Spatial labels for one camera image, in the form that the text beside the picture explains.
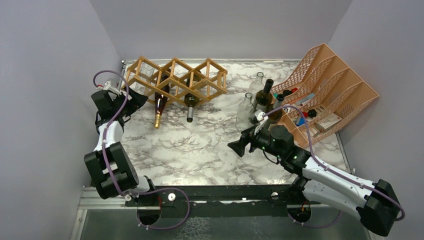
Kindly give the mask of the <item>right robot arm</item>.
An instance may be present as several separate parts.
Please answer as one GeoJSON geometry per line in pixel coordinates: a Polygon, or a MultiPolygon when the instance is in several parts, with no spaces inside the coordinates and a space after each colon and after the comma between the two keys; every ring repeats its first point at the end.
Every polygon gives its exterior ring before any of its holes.
{"type": "Polygon", "coordinates": [[[273,126],[267,133],[256,133],[255,127],[250,127],[241,132],[239,140],[228,143],[239,157],[244,156],[246,146],[251,153],[259,149],[276,157],[276,164],[297,175],[288,190],[289,199],[296,204],[307,200],[336,208],[382,237],[389,235],[402,214],[389,182],[373,182],[333,167],[295,145],[293,134],[283,125],[273,126]]]}

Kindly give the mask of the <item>dark bottle silver cap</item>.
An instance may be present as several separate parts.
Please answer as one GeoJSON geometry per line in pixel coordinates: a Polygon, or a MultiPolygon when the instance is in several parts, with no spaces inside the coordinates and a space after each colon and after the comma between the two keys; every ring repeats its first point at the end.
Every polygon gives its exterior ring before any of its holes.
{"type": "MultiPolygon", "coordinates": [[[[192,84],[196,84],[200,80],[201,80],[201,78],[198,75],[194,74],[193,75],[192,84]]],[[[189,82],[190,82],[190,79],[187,78],[186,79],[186,86],[187,87],[190,86],[190,83],[189,82]]],[[[200,102],[200,99],[197,96],[195,96],[195,95],[193,95],[191,93],[188,93],[188,94],[186,94],[184,96],[184,103],[187,106],[187,117],[186,117],[186,121],[188,123],[192,123],[193,122],[193,119],[194,119],[194,108],[195,108],[195,106],[199,102],[200,102]]]]}

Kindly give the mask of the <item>clear bottle gold cap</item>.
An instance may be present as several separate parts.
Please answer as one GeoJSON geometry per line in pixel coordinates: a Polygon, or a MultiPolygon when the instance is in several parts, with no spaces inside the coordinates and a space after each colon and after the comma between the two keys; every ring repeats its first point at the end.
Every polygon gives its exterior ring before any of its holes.
{"type": "MultiPolygon", "coordinates": [[[[167,75],[166,73],[164,73],[161,76],[161,82],[163,82],[164,80],[166,80],[167,78],[169,78],[169,75],[167,75]]],[[[170,92],[170,86],[169,84],[165,85],[164,87],[161,88],[162,91],[169,93],[170,92]]],[[[168,97],[160,94],[158,92],[156,92],[154,94],[154,103],[155,103],[155,119],[154,119],[154,128],[155,129],[159,129],[160,125],[161,125],[161,119],[162,119],[162,114],[163,111],[165,109],[166,103],[168,101],[168,97]]]]}

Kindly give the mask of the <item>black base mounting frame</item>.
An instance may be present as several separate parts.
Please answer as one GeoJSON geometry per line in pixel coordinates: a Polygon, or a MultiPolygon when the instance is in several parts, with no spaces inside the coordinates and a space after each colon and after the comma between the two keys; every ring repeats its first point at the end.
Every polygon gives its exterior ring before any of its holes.
{"type": "Polygon", "coordinates": [[[158,192],[145,196],[118,196],[102,199],[94,187],[82,191],[80,210],[135,210],[142,222],[152,224],[159,218],[188,217],[286,217],[303,218],[311,207],[324,204],[359,218],[356,204],[344,195],[309,181],[303,191],[283,185],[200,185],[157,186],[158,192]]]}

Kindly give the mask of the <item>dark green top wine bottle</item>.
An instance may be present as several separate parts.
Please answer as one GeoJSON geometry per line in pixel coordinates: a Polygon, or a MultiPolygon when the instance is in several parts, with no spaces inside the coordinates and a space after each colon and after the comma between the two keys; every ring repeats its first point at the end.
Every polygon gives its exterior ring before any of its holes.
{"type": "Polygon", "coordinates": [[[266,131],[269,130],[270,126],[276,125],[280,121],[281,117],[283,116],[283,110],[278,108],[282,105],[284,99],[285,99],[284,94],[280,93],[276,96],[273,106],[267,107],[266,113],[271,112],[271,114],[267,116],[268,120],[264,124],[264,129],[266,131]]]}

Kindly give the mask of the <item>green wine bottle beige label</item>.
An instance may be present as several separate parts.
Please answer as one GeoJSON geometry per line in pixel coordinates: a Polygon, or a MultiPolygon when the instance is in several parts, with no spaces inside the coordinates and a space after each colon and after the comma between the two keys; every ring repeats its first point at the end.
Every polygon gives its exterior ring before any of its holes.
{"type": "Polygon", "coordinates": [[[253,102],[253,110],[262,110],[263,112],[266,111],[267,106],[269,106],[272,103],[273,95],[271,94],[271,89],[274,85],[274,80],[269,78],[266,80],[264,87],[262,90],[259,90],[256,95],[253,102]]]}

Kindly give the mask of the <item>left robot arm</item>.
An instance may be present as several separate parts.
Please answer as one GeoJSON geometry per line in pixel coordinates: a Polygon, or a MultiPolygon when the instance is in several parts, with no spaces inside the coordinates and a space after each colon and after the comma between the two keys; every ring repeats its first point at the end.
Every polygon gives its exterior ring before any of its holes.
{"type": "Polygon", "coordinates": [[[155,186],[147,176],[138,176],[121,143],[125,123],[148,97],[132,89],[127,102],[123,93],[115,98],[111,95],[112,91],[104,89],[91,95],[97,107],[95,126],[99,139],[93,152],[84,156],[84,163],[102,199],[138,193],[144,205],[152,205],[157,200],[155,186]]]}

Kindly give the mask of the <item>wooden wine rack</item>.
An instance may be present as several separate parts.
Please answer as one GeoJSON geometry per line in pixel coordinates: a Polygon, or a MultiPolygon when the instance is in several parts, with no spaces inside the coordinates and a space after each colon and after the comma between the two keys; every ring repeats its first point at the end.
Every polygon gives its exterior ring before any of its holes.
{"type": "Polygon", "coordinates": [[[167,97],[167,105],[183,105],[187,94],[205,104],[228,92],[228,71],[211,58],[191,66],[179,58],[159,65],[140,56],[134,63],[124,66],[124,77],[130,88],[147,96],[151,104],[155,103],[155,94],[167,97]]]}

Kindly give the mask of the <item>peach plastic desk organizer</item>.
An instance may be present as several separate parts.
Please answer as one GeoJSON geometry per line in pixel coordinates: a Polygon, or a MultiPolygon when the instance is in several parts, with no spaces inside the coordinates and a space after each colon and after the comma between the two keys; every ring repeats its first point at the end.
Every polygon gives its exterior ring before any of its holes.
{"type": "Polygon", "coordinates": [[[279,121],[302,148],[340,131],[379,97],[325,43],[311,48],[286,81],[271,88],[271,93],[288,93],[283,103],[307,116],[308,126],[294,109],[283,111],[279,121]],[[312,110],[316,111],[314,117],[309,116],[312,110]]]}

